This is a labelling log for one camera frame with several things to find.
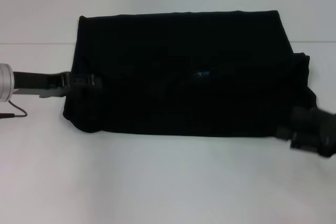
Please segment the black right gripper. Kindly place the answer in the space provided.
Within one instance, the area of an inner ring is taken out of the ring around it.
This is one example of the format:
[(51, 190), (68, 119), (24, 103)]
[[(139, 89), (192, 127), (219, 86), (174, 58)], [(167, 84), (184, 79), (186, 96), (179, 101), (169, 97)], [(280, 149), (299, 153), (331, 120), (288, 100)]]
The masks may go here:
[(323, 157), (335, 154), (335, 115), (318, 108), (294, 107), (292, 129), (277, 128), (277, 139), (291, 140), (291, 147)]

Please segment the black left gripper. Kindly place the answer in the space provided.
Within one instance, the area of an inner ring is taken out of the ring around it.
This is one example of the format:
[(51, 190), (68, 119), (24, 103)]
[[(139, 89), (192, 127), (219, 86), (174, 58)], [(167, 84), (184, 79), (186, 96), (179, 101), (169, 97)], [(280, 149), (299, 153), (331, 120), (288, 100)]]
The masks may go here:
[(102, 87), (101, 78), (93, 74), (14, 72), (13, 94), (38, 95), (40, 98), (64, 97), (73, 89)]

